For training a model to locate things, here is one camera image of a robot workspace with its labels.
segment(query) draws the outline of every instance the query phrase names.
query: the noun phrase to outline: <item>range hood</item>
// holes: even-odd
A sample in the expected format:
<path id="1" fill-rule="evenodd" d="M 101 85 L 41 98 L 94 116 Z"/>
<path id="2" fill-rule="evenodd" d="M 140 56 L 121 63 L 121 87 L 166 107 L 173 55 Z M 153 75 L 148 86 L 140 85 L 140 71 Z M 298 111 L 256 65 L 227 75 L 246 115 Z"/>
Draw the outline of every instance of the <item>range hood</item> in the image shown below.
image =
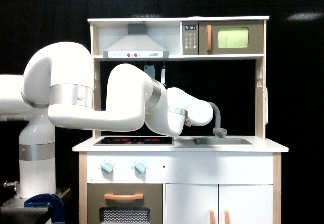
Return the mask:
<path id="1" fill-rule="evenodd" d="M 128 24 L 127 35 L 103 51 L 104 58 L 168 58 L 169 51 L 150 38 L 146 24 Z"/>

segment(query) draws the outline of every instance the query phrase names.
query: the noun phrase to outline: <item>stovetop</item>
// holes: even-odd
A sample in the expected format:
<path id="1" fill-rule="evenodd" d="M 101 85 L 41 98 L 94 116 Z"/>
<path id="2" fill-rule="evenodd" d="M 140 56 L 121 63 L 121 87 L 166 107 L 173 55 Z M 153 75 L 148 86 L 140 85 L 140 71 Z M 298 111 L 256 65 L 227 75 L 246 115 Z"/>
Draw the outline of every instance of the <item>stovetop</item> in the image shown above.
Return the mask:
<path id="1" fill-rule="evenodd" d="M 107 136 L 94 145 L 172 145 L 172 138 L 154 136 Z"/>

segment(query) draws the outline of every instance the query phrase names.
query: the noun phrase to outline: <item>orange handle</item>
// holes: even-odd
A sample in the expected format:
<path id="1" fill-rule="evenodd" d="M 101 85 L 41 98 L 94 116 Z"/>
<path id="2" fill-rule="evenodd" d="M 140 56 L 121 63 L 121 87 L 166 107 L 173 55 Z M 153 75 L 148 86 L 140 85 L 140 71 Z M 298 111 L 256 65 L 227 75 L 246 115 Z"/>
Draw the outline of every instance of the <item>orange handle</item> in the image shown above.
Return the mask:
<path id="1" fill-rule="evenodd" d="M 107 200 L 140 200 L 143 199 L 144 194 L 133 194 L 133 195 L 114 195 L 105 194 Z"/>
<path id="2" fill-rule="evenodd" d="M 207 26 L 207 51 L 212 49 L 212 27 Z"/>
<path id="3" fill-rule="evenodd" d="M 215 224 L 215 217 L 214 217 L 213 210 L 209 210 L 209 219 L 211 220 L 211 224 Z"/>
<path id="4" fill-rule="evenodd" d="M 229 224 L 229 213 L 228 213 L 228 210 L 225 210 L 225 224 Z"/>

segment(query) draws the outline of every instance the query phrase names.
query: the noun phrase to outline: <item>cabinet door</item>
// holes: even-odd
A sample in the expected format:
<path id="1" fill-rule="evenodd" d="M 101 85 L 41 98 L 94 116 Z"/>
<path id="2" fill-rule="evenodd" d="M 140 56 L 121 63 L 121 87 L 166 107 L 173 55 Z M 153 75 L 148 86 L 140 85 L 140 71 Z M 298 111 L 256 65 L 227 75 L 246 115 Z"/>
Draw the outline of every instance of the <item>cabinet door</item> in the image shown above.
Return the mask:
<path id="1" fill-rule="evenodd" d="M 166 224 L 218 223 L 218 186 L 166 184 Z"/>
<path id="2" fill-rule="evenodd" d="M 219 185 L 219 224 L 272 224 L 272 189 L 272 185 Z"/>

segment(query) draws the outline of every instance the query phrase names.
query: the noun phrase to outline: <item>oven door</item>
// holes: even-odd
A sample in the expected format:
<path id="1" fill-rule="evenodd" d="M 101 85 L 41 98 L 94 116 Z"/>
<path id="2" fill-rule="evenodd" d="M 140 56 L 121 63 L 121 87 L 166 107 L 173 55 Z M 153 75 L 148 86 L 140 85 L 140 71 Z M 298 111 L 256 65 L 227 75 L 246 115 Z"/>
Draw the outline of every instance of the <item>oven door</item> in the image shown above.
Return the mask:
<path id="1" fill-rule="evenodd" d="M 87 196 L 89 224 L 163 224 L 162 184 L 88 184 Z"/>

